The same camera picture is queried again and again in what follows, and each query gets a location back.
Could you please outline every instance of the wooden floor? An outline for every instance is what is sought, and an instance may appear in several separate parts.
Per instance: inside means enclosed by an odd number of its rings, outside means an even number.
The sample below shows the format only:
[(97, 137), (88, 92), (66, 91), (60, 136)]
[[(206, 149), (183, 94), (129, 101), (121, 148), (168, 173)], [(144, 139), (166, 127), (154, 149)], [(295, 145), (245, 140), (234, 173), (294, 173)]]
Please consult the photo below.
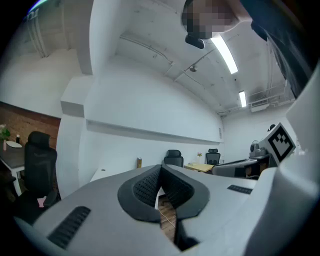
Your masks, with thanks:
[[(172, 207), (167, 197), (159, 198), (158, 210), (164, 216), (166, 216), (173, 225), (176, 225), (176, 211)], [(164, 216), (161, 215), (161, 229), (164, 234), (173, 242), (176, 229), (167, 221)]]

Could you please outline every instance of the person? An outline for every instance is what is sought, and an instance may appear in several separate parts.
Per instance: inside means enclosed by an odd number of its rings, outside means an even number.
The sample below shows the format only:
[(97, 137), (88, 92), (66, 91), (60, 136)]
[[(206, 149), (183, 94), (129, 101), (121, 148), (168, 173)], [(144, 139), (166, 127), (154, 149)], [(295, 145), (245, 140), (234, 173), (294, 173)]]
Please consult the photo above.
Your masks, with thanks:
[(309, 81), (319, 59), (310, 36), (306, 3), (292, 0), (187, 0), (181, 21), (188, 35), (207, 40), (217, 33), (251, 22), (251, 28), (269, 41), (277, 64), (297, 98)]

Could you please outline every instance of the vent slot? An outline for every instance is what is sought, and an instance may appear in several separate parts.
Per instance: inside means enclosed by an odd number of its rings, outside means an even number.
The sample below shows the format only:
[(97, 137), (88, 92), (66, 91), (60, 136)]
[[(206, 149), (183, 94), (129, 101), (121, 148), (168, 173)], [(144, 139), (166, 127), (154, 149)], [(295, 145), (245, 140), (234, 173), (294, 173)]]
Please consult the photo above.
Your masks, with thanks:
[(87, 207), (76, 207), (49, 235), (48, 239), (60, 248), (66, 249), (90, 212), (91, 210)]
[(251, 107), (257, 107), (257, 106), (264, 105), (264, 104), (267, 104), (267, 103), (268, 103), (268, 100), (267, 99), (263, 99), (263, 100), (259, 100), (259, 101), (251, 103)]

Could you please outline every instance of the black office chair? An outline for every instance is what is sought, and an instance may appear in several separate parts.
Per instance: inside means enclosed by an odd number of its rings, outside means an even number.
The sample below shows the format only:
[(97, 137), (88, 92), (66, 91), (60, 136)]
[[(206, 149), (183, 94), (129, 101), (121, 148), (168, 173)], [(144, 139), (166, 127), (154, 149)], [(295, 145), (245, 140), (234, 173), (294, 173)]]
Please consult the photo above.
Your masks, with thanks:
[[(12, 210), (30, 225), (57, 200), (53, 190), (57, 152), (50, 148), (49, 139), (50, 135), (33, 131), (24, 148), (24, 185), (28, 190), (14, 201)], [(44, 196), (44, 207), (40, 208), (37, 199)]]
[(164, 158), (163, 161), (166, 165), (184, 167), (184, 158), (181, 156), (181, 152), (179, 150), (168, 150), (168, 155)]
[(218, 165), (220, 160), (220, 153), (218, 153), (218, 149), (211, 148), (208, 151), (209, 153), (205, 154), (206, 157), (206, 163), (208, 165)]

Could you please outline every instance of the ceiling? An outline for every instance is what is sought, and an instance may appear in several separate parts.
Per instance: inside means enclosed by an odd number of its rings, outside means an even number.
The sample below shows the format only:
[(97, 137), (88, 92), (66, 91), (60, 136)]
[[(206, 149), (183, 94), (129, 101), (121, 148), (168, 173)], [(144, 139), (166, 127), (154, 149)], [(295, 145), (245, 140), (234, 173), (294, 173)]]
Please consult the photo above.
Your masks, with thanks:
[[(204, 49), (185, 43), (187, 32), (180, 19), (184, 3), (185, 0), (137, 0), (116, 53), (165, 74), (217, 113), (238, 109), (240, 91), (245, 91), (249, 103), (271, 96), (276, 96), (277, 102), (286, 100), (285, 80), (275, 57), (267, 42), (251, 29), (250, 22), (221, 34), (238, 68), (231, 74), (210, 40)], [(188, 69), (211, 50), (197, 63), (196, 72)]]

